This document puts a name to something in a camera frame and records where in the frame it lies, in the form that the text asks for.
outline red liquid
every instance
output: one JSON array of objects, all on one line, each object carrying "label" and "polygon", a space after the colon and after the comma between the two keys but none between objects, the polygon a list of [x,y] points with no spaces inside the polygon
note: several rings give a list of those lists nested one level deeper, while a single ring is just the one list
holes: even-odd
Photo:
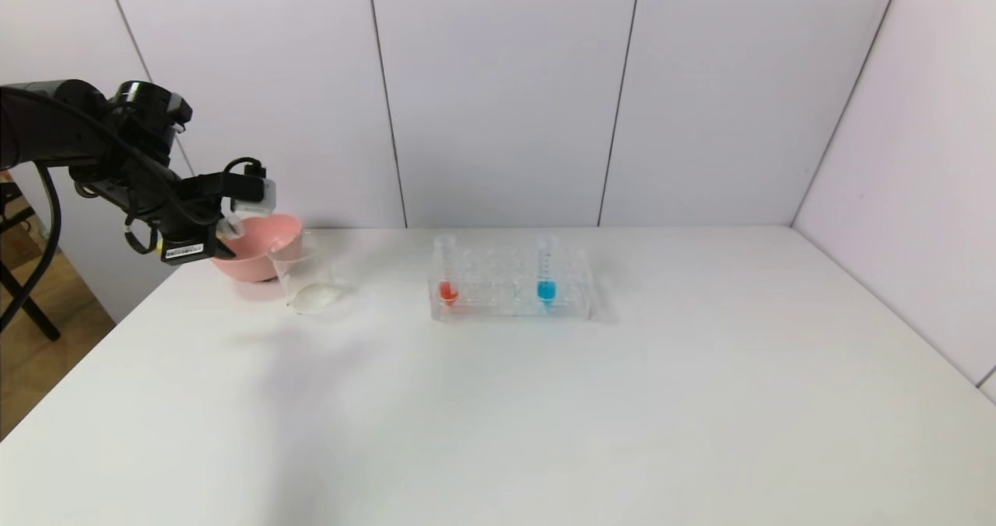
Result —
[{"label": "red liquid", "polygon": [[439,298],[442,299],[442,302],[446,303],[446,306],[453,306],[458,296],[460,296],[460,293],[456,289],[456,285],[453,285],[452,282],[439,282]]}]

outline test tube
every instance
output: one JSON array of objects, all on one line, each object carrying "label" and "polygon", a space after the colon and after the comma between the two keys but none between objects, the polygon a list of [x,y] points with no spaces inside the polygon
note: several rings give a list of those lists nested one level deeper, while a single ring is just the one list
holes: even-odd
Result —
[{"label": "test tube", "polygon": [[551,271],[552,257],[557,250],[556,236],[540,236],[536,242],[536,296],[546,306],[552,305],[557,298],[557,282]]},{"label": "test tube", "polygon": [[453,306],[460,292],[453,282],[453,251],[456,248],[456,236],[441,234],[435,238],[435,257],[439,268],[439,300],[446,306]]}]

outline white wall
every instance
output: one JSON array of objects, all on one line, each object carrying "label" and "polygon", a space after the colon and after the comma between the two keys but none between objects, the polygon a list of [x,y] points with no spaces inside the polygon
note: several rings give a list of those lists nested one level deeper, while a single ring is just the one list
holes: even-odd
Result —
[{"label": "white wall", "polygon": [[794,225],[975,384],[996,364],[996,0],[893,0]]},{"label": "white wall", "polygon": [[278,211],[402,227],[370,0],[121,0],[154,82],[193,107],[197,172],[256,156]]},{"label": "white wall", "polygon": [[633,0],[374,0],[409,225],[594,226]]},{"label": "white wall", "polygon": [[[84,79],[113,94],[118,83],[145,78],[114,0],[0,0],[0,83]],[[172,169],[189,176],[177,149],[172,156]],[[61,249],[107,313],[120,321],[172,268],[128,248],[120,209],[79,197],[64,168],[52,172],[63,210]],[[12,173],[47,223],[49,208],[34,164]]]},{"label": "white wall", "polygon": [[790,224],[888,1],[638,0],[601,224]]}]

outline clear plastic cup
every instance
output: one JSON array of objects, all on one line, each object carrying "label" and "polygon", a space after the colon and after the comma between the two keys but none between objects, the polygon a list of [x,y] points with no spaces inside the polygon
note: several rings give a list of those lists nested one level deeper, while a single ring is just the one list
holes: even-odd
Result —
[{"label": "clear plastic cup", "polygon": [[321,312],[338,299],[328,249],[312,231],[277,239],[267,256],[284,287],[287,306],[298,314]]}]

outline white table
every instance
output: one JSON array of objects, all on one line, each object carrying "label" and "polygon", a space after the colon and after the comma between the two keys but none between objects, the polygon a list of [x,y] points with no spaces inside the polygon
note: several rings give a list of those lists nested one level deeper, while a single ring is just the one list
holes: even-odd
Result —
[{"label": "white table", "polygon": [[996,408],[801,236],[558,232],[597,321],[430,320],[433,231],[328,232],[320,317],[181,268],[0,444],[0,524],[996,524]]}]

